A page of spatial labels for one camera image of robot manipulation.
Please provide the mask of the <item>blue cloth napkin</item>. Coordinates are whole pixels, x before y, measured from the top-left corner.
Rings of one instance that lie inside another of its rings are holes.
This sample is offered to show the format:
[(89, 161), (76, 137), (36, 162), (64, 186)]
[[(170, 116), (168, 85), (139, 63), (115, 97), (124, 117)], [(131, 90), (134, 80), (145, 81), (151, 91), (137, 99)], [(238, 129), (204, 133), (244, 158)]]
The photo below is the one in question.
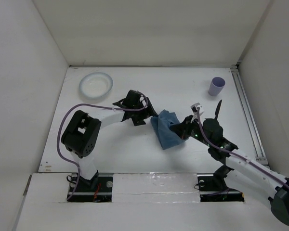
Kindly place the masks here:
[(170, 126), (180, 123), (175, 112), (163, 110), (158, 116), (151, 117), (150, 122), (163, 150), (178, 146), (186, 141), (170, 130)]

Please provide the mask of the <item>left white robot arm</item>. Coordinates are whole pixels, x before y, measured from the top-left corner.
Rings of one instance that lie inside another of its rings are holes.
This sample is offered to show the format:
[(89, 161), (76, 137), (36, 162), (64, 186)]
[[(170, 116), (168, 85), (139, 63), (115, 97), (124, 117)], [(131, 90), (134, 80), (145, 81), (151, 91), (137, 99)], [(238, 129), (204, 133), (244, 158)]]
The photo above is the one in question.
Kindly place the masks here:
[[(66, 129), (62, 128), (68, 115), (78, 107), (88, 106), (101, 109), (97, 118), (77, 110)], [(145, 124), (149, 117), (157, 117), (150, 100), (139, 91), (130, 90), (126, 97), (113, 103), (112, 107), (104, 107), (88, 103), (73, 106), (64, 116), (57, 134), (56, 148), (58, 155), (77, 167), (75, 184), (81, 182), (82, 187), (92, 191), (97, 187), (99, 172), (94, 166), (91, 152), (94, 150), (99, 131), (109, 125), (131, 119), (134, 126)]]

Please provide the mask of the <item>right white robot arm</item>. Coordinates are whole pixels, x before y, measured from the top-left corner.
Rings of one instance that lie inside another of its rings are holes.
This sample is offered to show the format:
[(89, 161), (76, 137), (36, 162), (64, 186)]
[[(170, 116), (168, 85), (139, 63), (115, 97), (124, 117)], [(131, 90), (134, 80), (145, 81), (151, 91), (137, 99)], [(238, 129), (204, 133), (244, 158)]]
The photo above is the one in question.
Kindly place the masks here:
[(217, 189), (228, 187), (249, 194), (268, 207), (280, 222), (289, 226), (289, 177), (245, 155), (223, 136), (223, 128), (215, 118), (201, 122), (188, 116), (170, 129), (181, 139), (191, 137), (207, 145), (211, 157), (222, 164), (214, 172), (213, 184)]

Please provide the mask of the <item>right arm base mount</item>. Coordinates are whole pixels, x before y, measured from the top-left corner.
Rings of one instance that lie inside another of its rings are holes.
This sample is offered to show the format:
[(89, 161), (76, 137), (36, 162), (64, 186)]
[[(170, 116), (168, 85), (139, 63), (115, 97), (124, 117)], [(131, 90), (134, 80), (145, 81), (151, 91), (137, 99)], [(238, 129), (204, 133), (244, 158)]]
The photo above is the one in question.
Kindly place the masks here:
[(224, 179), (231, 168), (221, 166), (214, 173), (197, 173), (194, 189), (199, 191), (200, 202), (244, 202), (244, 195), (229, 188)]

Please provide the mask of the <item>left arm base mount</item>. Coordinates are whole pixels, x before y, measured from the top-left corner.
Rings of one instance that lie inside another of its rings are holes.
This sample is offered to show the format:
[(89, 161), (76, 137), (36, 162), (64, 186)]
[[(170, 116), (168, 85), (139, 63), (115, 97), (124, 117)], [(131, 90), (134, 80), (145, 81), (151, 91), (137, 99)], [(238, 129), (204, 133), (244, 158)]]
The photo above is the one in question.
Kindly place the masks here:
[(110, 173), (99, 173), (92, 181), (80, 177), (78, 184), (77, 174), (68, 175), (69, 182), (66, 200), (71, 203), (108, 203), (112, 201), (113, 176)]

